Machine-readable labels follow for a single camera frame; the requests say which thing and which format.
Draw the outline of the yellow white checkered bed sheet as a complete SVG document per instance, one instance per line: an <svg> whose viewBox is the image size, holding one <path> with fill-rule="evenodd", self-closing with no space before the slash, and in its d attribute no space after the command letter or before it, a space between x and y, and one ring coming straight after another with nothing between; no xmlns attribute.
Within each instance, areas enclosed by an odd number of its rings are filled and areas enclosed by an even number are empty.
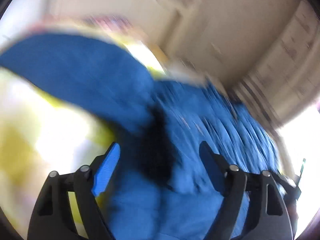
<svg viewBox="0 0 320 240"><path fill-rule="evenodd" d="M111 17L50 18L27 35L52 31L98 38L128 49L159 80L203 87L203 75L182 61L169 61L129 22ZM1 69L1 208L13 228L26 238L37 195L49 171L70 172L114 140L107 124Z"/></svg>

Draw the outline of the blue puffer jacket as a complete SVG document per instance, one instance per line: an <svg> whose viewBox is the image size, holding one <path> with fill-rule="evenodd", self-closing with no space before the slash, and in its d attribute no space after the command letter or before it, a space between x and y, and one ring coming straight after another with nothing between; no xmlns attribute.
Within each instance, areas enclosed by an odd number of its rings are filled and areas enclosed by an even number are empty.
<svg viewBox="0 0 320 240"><path fill-rule="evenodd" d="M243 171L277 171L278 150L240 102L212 84L155 80L127 51L78 35L39 34L1 66L105 119L121 153L107 223L116 239L203 239L223 196L199 156L208 143Z"/></svg>

